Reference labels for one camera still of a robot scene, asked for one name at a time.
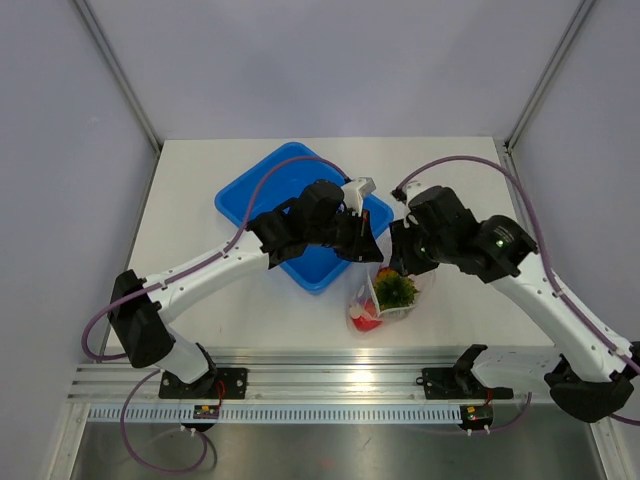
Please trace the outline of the orange toy pineapple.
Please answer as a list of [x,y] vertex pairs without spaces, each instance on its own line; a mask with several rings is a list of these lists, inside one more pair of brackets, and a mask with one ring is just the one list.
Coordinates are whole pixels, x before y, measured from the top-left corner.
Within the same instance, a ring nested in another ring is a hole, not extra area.
[[402,276],[388,267],[378,271],[373,289],[382,311],[410,307],[419,294],[411,278]]

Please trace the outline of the clear zip top bag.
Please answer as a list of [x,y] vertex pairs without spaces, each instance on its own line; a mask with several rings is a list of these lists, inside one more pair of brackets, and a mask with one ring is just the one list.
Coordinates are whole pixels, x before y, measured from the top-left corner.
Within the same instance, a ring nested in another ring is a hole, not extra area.
[[348,325],[360,335],[407,318],[431,291],[434,271],[419,275],[402,275],[390,265],[392,242],[385,231],[377,244],[383,261],[368,264],[360,287],[347,308]]

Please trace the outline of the dark red toy pomegranate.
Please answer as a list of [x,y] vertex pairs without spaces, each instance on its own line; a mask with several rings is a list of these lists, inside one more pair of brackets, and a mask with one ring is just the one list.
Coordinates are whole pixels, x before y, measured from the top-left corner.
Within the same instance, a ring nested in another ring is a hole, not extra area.
[[351,305],[348,315],[352,326],[361,333],[370,332],[383,324],[377,316],[375,303],[371,299]]

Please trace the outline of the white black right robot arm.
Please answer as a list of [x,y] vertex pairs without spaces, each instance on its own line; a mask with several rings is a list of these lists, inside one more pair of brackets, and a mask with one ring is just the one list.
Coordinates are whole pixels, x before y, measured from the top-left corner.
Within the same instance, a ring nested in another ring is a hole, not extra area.
[[392,192],[406,213],[390,224],[391,267],[404,276],[452,265],[513,302],[552,341],[540,360],[492,354],[474,344],[445,379],[466,398],[489,390],[547,394],[565,413],[594,423],[621,410],[634,392],[639,345],[598,320],[553,279],[542,248],[513,219],[477,220],[449,187],[410,182]]

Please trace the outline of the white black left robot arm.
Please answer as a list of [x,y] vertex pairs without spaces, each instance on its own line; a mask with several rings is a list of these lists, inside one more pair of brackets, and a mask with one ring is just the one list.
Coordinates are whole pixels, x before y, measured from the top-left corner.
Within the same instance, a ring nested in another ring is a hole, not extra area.
[[170,323],[232,282],[297,259],[310,246],[330,249],[348,262],[382,261],[364,207],[374,189],[369,177],[342,186],[317,180],[298,197],[244,221],[216,250],[149,278],[132,270],[118,275],[108,319],[130,365],[155,366],[173,375],[191,396],[208,396],[216,385],[213,360],[201,345],[172,331]]

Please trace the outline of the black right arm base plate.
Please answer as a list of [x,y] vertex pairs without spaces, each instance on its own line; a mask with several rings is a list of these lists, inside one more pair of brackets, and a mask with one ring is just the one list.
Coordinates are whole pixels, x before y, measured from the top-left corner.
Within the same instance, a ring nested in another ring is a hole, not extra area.
[[415,383],[427,400],[511,400],[514,391],[505,387],[485,387],[467,370],[431,367],[421,370]]

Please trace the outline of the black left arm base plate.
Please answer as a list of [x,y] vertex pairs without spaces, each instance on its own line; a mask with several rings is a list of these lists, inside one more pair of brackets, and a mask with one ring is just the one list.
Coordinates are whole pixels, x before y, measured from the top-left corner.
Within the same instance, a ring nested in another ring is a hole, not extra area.
[[191,384],[176,375],[162,374],[159,397],[168,400],[242,400],[246,396],[249,370],[240,367],[218,367]]

